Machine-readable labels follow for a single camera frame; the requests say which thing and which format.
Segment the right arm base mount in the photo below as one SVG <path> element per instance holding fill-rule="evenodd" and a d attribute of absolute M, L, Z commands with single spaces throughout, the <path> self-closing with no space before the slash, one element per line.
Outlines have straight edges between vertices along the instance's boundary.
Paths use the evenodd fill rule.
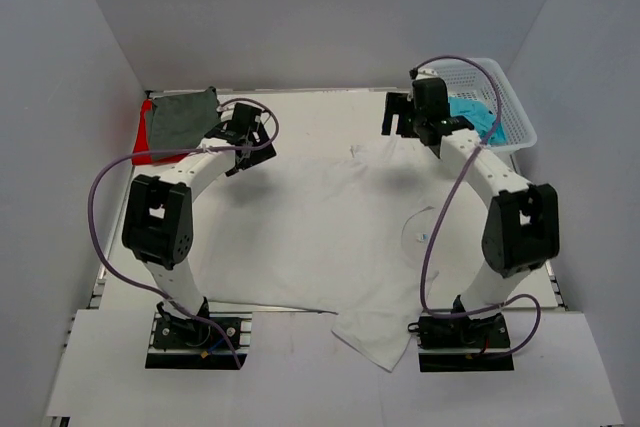
<path fill-rule="evenodd" d="M 439 319 L 422 315 L 409 323 L 421 373 L 508 372 L 514 370 L 511 340 L 502 314 L 489 319 Z"/>

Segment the blue t shirt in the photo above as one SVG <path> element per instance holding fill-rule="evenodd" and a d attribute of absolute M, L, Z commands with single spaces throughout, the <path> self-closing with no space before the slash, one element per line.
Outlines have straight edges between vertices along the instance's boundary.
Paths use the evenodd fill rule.
<path fill-rule="evenodd" d="M 451 116 L 465 117 L 474 126 L 480 138 L 484 138 L 493 128 L 496 121 L 496 114 L 483 102 L 460 97 L 449 97 L 448 100 Z M 505 145 L 506 142 L 507 136 L 502 124 L 499 123 L 488 139 L 488 144 L 491 146 L 500 146 Z"/>

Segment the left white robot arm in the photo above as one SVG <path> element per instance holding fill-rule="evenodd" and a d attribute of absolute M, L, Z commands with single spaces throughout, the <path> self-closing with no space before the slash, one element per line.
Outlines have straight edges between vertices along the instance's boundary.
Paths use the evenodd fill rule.
<path fill-rule="evenodd" d="M 188 345 L 211 334 L 208 301 L 196 286 L 189 264 L 194 243 L 193 204 L 222 176 L 276 156 L 278 130 L 268 133 L 263 116 L 274 114 L 248 98 L 225 101 L 221 119 L 198 145 L 159 175 L 138 175 L 129 189 L 122 243 L 151 274 L 161 292 L 158 313 Z"/>

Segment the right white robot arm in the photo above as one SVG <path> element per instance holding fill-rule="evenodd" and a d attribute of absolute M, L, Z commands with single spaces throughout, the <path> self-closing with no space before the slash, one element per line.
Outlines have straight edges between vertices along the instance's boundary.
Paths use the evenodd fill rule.
<path fill-rule="evenodd" d="M 446 83 L 435 76 L 413 80 L 404 99 L 388 101 L 382 132 L 398 120 L 402 136 L 417 138 L 487 208 L 481 238 L 484 257 L 475 278 L 460 294 L 449 318 L 453 337 L 472 346 L 488 332 L 487 320 L 510 304 L 510 295 L 560 250 L 558 195 L 515 173 L 482 142 L 472 123 L 452 116 Z"/>

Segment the white t shirt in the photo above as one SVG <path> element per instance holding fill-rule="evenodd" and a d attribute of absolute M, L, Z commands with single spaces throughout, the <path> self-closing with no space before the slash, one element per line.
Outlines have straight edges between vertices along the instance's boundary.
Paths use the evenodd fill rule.
<path fill-rule="evenodd" d="M 195 204 L 192 266 L 208 299 L 327 311 L 333 333 L 392 370 L 423 309 L 449 308 L 480 267 L 483 202 L 420 143 L 384 137 L 343 159 L 282 157 L 219 180 Z"/>

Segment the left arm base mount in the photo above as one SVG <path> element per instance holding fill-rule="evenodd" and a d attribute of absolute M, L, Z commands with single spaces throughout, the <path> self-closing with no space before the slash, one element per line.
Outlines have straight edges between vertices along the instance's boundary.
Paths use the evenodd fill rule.
<path fill-rule="evenodd" d="M 249 353 L 252 314 L 214 312 L 202 308 L 200 314 L 209 314 L 223 331 L 196 322 L 178 318 L 156 306 L 147 348 L 145 368 L 156 370 L 239 370 Z"/>

